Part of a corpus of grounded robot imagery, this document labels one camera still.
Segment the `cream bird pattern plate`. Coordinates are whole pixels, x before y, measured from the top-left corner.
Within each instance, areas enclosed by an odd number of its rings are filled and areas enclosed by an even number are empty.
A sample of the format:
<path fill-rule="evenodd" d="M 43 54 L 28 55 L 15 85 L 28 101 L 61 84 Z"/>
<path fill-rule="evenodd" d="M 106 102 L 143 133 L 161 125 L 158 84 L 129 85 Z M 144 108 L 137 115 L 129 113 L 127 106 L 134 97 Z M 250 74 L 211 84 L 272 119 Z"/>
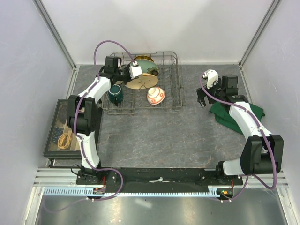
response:
<path fill-rule="evenodd" d="M 133 90 L 143 90 L 154 87 L 158 83 L 158 77 L 152 74 L 143 73 L 136 79 L 131 80 L 125 86 Z"/>

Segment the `mint green flower plate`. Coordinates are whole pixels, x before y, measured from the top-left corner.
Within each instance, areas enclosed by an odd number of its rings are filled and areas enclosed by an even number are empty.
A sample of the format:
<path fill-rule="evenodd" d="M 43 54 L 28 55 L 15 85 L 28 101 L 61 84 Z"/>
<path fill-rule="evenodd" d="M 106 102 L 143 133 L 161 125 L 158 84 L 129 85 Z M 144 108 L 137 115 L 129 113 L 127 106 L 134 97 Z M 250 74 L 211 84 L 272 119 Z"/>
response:
<path fill-rule="evenodd" d="M 154 76 L 159 75 L 159 68 L 154 62 L 152 62 L 150 60 L 146 60 L 146 59 L 140 59 L 140 60 L 135 60 L 135 61 L 141 67 L 142 72 L 144 74 L 151 74 Z"/>

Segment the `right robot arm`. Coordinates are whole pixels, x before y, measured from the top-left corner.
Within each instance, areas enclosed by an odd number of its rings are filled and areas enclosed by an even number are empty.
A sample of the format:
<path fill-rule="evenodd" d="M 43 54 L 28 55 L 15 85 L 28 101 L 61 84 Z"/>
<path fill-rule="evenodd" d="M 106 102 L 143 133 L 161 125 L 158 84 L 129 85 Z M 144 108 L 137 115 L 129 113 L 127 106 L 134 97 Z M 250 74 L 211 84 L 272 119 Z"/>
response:
<path fill-rule="evenodd" d="M 241 156 L 235 160 L 221 161 L 215 172 L 215 180 L 226 184 L 234 175 L 254 176 L 260 182 L 262 174 L 272 174 L 271 186 L 263 183 L 268 189 L 277 185 L 277 174 L 281 170 L 284 140 L 279 135 L 273 135 L 256 117 L 250 103 L 244 95 L 239 94 L 236 76 L 222 76 L 209 69 L 200 80 L 206 84 L 197 89 L 197 101 L 202 107 L 206 106 L 205 98 L 210 104 L 219 102 L 239 126 L 246 139 Z"/>

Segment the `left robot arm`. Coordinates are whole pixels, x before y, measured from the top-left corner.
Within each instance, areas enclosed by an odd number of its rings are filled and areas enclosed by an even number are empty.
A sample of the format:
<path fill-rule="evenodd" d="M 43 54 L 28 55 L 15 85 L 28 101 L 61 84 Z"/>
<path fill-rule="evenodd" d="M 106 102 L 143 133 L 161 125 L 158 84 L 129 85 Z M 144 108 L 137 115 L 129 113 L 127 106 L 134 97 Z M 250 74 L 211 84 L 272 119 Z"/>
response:
<path fill-rule="evenodd" d="M 77 185 L 100 184 L 103 181 L 105 169 L 101 168 L 96 140 L 102 116 L 98 103 L 113 84 L 131 78 L 129 66 L 122 70 L 121 63 L 120 57 L 107 56 L 94 81 L 80 94 L 68 97 L 67 125 L 77 138 L 82 158 Z"/>

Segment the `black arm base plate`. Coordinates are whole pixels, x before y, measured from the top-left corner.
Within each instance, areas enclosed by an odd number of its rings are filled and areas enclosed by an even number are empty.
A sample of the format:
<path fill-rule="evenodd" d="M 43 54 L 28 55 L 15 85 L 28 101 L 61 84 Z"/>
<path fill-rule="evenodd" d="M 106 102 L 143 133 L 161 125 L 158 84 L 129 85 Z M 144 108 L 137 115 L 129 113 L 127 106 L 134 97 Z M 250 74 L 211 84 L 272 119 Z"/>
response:
<path fill-rule="evenodd" d="M 121 193 L 207 192 L 209 186 L 243 185 L 237 175 L 227 176 L 215 169 L 203 168 L 105 168 L 101 171 L 81 169 L 77 185 L 104 185 L 106 191 Z"/>

